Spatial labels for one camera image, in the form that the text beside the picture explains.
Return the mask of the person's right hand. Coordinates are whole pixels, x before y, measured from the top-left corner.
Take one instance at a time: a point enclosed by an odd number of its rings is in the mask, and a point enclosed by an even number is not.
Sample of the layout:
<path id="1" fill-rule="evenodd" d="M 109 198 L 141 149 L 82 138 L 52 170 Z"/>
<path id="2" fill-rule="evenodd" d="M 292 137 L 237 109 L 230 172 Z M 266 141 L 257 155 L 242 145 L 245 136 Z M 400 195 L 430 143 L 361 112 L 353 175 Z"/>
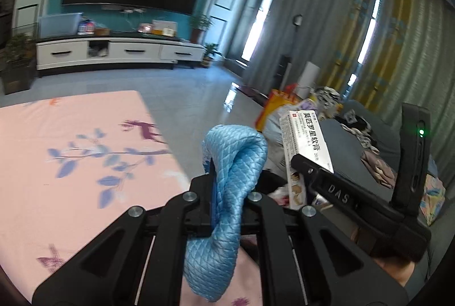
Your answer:
<path id="1" fill-rule="evenodd" d="M 411 275 L 413 274 L 416 263 L 413 261 L 401 260 L 397 257 L 374 257 L 372 256 L 374 244 L 376 244 L 376 238 L 368 233 L 368 231 L 357 227 L 353 230 L 350 235 L 351 241 L 353 241 L 358 247 L 360 247 L 371 259 L 379 265 L 389 276 L 394 278 L 402 287 L 404 287 Z"/>

